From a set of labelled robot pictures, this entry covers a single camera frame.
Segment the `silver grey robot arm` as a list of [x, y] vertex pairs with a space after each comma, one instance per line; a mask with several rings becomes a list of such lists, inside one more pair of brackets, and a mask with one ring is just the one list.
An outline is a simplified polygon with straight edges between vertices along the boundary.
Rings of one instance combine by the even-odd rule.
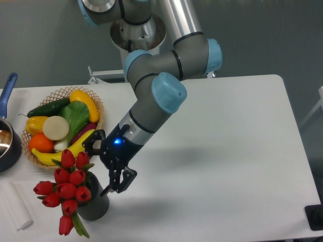
[[129, 161], [175, 113], [187, 97], [183, 80], [209, 75], [222, 65], [222, 51], [214, 39], [204, 36], [192, 1], [160, 1], [164, 24], [173, 43], [170, 52], [153, 55], [147, 47], [135, 49], [133, 41], [143, 30], [151, 40], [158, 30], [150, 1], [79, 1], [91, 25], [120, 22], [121, 40], [128, 55], [124, 76], [137, 98], [110, 134], [99, 130], [83, 143], [90, 156], [97, 155], [109, 170], [109, 184], [101, 192], [121, 193], [137, 173]]

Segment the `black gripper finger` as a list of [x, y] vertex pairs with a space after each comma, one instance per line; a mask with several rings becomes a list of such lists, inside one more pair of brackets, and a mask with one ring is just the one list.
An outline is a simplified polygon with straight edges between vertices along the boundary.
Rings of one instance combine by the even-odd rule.
[[132, 181], [136, 178], [137, 171], [125, 167], [123, 170], [109, 170], [109, 184], [100, 193], [101, 196], [107, 195], [108, 193], [121, 193], [124, 192]]
[[85, 150], [85, 153], [89, 156], [89, 158], [93, 156], [99, 156], [100, 158], [106, 157], [106, 151], [101, 148], [94, 148], [94, 144], [96, 141], [103, 141], [106, 138], [105, 131], [103, 129], [94, 130], [85, 141], [82, 142], [82, 146]]

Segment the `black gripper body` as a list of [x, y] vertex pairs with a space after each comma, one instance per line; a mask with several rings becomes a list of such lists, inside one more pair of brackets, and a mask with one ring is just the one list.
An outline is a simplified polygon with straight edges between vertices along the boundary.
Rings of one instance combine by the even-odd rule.
[[143, 147], [143, 145], [135, 144], [124, 136], [129, 130], [129, 124], [124, 124], [121, 128], [117, 125], [101, 141], [99, 156], [107, 169], [124, 169]]

